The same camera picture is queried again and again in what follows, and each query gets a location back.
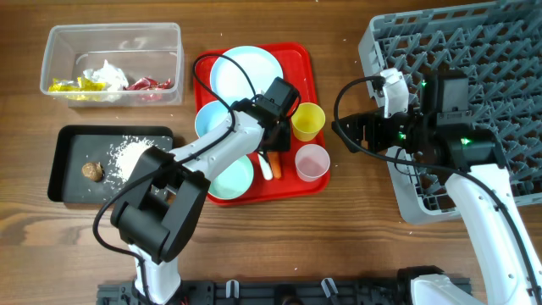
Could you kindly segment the pink plastic cup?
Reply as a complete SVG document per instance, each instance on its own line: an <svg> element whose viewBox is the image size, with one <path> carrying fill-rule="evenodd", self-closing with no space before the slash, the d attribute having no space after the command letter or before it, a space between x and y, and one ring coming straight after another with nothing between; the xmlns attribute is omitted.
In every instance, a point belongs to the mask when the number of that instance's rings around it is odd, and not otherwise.
<svg viewBox="0 0 542 305"><path fill-rule="evenodd" d="M295 166L301 180L314 182L328 172L330 157L323 147L307 144L297 151Z"/></svg>

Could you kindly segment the white rice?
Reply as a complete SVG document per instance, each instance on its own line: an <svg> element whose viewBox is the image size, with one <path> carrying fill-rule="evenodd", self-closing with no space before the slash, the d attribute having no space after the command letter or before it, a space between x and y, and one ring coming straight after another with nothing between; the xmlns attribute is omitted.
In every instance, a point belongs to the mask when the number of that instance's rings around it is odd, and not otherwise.
<svg viewBox="0 0 542 305"><path fill-rule="evenodd" d="M119 144L110 143L106 146L105 163L91 161L87 157L87 163L100 163L104 169L104 176L100 182L106 191L119 191L128 181L134 170L139 157L150 147L157 147L167 151L167 144L171 139L159 136L157 139L143 136L121 136Z"/></svg>

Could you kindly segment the brown nut shell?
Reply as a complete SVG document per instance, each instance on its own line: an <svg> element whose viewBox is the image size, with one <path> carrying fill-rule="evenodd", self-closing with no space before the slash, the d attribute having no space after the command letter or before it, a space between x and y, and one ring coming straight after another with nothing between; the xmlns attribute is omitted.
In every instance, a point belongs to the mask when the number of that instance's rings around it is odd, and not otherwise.
<svg viewBox="0 0 542 305"><path fill-rule="evenodd" d="M100 163L89 162L82 166L81 173L93 182L100 182L104 176L104 169Z"/></svg>

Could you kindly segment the yellow candy wrapper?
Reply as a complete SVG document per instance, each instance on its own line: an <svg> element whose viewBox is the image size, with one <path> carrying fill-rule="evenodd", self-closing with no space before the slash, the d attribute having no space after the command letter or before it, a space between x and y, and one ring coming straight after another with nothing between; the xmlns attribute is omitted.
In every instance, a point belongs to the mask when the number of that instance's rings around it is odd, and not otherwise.
<svg viewBox="0 0 542 305"><path fill-rule="evenodd" d="M99 101L101 98L97 94L90 92L101 92L106 88L105 82L95 82L80 76L77 80L53 79L53 83L48 87L48 92L68 92L65 97L75 101Z"/></svg>

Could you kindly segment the yellow plastic cup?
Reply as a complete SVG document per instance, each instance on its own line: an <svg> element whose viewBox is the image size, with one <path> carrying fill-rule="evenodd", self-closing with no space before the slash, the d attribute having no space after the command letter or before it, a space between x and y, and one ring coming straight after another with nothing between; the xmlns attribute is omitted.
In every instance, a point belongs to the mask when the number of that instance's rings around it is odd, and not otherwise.
<svg viewBox="0 0 542 305"><path fill-rule="evenodd" d="M325 113L316 103L301 103L290 121L297 140L311 141L324 127Z"/></svg>

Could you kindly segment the green bowl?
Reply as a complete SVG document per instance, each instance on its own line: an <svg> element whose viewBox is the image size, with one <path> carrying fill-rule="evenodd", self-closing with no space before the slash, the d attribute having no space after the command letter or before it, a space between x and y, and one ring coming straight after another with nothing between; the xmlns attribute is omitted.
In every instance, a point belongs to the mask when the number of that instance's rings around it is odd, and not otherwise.
<svg viewBox="0 0 542 305"><path fill-rule="evenodd" d="M248 191L253 179L252 162L247 156L243 156L213 180L209 194L221 200L236 199Z"/></svg>

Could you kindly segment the red snack wrapper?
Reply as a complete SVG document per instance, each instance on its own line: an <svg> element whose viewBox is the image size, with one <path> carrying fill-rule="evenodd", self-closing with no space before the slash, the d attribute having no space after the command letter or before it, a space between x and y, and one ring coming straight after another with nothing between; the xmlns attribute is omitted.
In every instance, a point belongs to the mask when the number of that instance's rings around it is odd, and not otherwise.
<svg viewBox="0 0 542 305"><path fill-rule="evenodd" d="M143 77L140 78L134 84L125 87L126 91L161 91L168 90L172 87L173 83L171 79L167 79L165 82L159 82L157 80ZM163 98L162 93L145 93L141 94L139 98L144 102L156 102Z"/></svg>

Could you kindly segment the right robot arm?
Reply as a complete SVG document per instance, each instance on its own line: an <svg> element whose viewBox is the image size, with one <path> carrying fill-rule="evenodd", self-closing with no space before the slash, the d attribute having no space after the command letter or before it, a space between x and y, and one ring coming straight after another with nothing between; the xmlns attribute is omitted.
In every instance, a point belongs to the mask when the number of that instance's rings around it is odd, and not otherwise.
<svg viewBox="0 0 542 305"><path fill-rule="evenodd" d="M488 302L539 304L541 262L517 211L501 144L491 130L471 126L468 77L456 69L425 75L419 108L409 105L397 69L355 79L338 95L366 82L383 105L335 116L333 131L352 153L439 174L467 227Z"/></svg>

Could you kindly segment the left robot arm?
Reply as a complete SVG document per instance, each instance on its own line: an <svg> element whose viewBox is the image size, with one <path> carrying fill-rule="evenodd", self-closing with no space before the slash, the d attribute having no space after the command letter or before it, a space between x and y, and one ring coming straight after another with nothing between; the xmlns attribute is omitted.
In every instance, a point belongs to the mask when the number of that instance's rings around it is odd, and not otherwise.
<svg viewBox="0 0 542 305"><path fill-rule="evenodd" d="M212 181L239 158L279 143L297 97L257 95L227 106L224 120L194 142L164 152L148 148L127 185L107 203L110 222L135 259L135 296L166 304L180 290L176 259L191 239Z"/></svg>

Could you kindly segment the light blue plate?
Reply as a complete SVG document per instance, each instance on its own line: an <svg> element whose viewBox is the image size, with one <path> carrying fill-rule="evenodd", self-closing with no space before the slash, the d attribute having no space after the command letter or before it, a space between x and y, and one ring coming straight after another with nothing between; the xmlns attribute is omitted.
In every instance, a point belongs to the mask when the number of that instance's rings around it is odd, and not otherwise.
<svg viewBox="0 0 542 305"><path fill-rule="evenodd" d="M234 47L223 53L238 63L248 75L256 93L265 92L284 73L279 61L268 51L254 46ZM229 105L254 96L246 77L228 59L218 57L210 72L211 89Z"/></svg>

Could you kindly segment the orange carrot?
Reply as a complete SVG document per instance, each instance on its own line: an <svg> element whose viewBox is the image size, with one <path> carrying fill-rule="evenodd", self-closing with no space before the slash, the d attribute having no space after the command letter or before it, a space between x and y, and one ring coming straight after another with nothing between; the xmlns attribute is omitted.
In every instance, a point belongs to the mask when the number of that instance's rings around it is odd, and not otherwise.
<svg viewBox="0 0 542 305"><path fill-rule="evenodd" d="M268 159L273 176L275 179L280 179L282 177L282 170L280 165L280 157L278 152L268 152Z"/></svg>

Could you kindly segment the white tissue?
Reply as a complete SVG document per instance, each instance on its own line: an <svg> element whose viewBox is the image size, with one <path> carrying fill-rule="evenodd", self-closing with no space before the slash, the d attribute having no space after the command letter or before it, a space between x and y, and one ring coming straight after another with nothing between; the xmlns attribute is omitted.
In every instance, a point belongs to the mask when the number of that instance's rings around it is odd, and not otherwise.
<svg viewBox="0 0 542 305"><path fill-rule="evenodd" d="M104 83L103 90L109 92L107 96L85 96L84 101L115 103L122 95L114 94L114 92L121 92L129 86L124 71L110 64L106 59L100 69L86 69L83 71L83 75L93 83Z"/></svg>

